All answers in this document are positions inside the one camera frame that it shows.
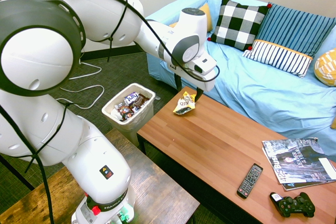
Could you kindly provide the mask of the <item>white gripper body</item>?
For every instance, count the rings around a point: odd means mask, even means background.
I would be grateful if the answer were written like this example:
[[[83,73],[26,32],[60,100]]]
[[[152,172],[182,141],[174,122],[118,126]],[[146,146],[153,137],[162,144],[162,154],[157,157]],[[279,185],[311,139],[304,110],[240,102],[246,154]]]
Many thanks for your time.
[[[186,63],[182,67],[167,65],[174,74],[179,75],[181,78],[187,80],[197,88],[201,88],[204,91],[211,91],[215,85],[216,78],[216,63],[203,64],[191,61]]]

